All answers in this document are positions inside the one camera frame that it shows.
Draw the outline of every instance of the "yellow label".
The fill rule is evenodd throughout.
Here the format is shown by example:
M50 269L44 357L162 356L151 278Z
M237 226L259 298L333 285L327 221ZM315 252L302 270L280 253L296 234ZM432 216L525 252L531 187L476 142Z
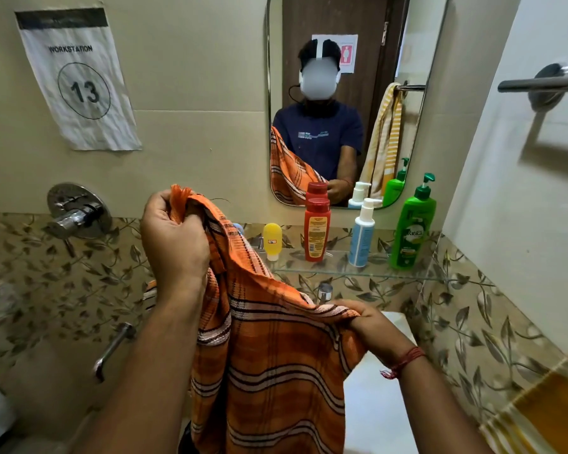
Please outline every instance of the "yellow label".
M307 245L308 253L312 258L319 258L326 244L326 228L328 227L328 218L311 217L309 226L307 227Z

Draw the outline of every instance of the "hand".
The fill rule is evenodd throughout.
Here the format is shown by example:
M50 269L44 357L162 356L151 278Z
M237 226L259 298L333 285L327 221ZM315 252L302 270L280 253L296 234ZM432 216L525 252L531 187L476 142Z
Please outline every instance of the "hand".
M399 363L415 345L385 315L372 306L354 300L334 300L360 314L350 322L364 345L387 367Z
M202 289L210 260L208 240L201 216L204 212L190 201L181 224L168 217L170 190L157 192L145 205L141 240L156 276L158 291L171 293L189 285Z
M330 180L328 182L328 199L330 204L338 204L352 190L351 184L347 180Z

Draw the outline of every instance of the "number 13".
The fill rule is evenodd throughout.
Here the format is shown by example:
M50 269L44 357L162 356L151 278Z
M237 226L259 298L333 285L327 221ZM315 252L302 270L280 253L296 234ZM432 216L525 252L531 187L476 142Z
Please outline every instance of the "number 13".
M84 83L84 87L88 89L92 94L92 97L89 96L86 97L88 101L91 103L97 103L99 101L99 96L97 93L97 89L95 89L94 84L91 81L87 81ZM84 97L82 96L82 92L80 91L80 85L77 82L75 82L74 85L72 85L71 90L75 91L80 101L84 103Z

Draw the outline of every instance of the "black cable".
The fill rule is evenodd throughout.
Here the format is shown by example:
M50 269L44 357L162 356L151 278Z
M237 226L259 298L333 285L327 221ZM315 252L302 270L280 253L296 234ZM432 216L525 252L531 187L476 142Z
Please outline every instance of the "black cable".
M300 88L300 87L301 87L301 84L293 84L292 86L290 86L290 87L288 88L288 97L292 98L292 99L293 99L295 102L297 102L297 103L301 103L301 102L299 102L296 98L294 98L293 96L290 95L290 90L291 90L292 88Z

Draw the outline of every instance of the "green bottle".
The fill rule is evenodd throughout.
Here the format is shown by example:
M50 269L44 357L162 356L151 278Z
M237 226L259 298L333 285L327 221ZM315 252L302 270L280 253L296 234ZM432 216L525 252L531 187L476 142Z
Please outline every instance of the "green bottle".
M425 174L423 184L415 190L413 197L406 199L402 207L389 258L389 264L396 269L414 266L434 218L436 202L429 197L431 188L427 182L435 182L435 175Z
M401 190L404 189L404 184L406 183L406 166L410 158L403 157L404 167L395 178L392 178L385 185L385 195L383 196L383 207L388 207L398 200L401 194Z

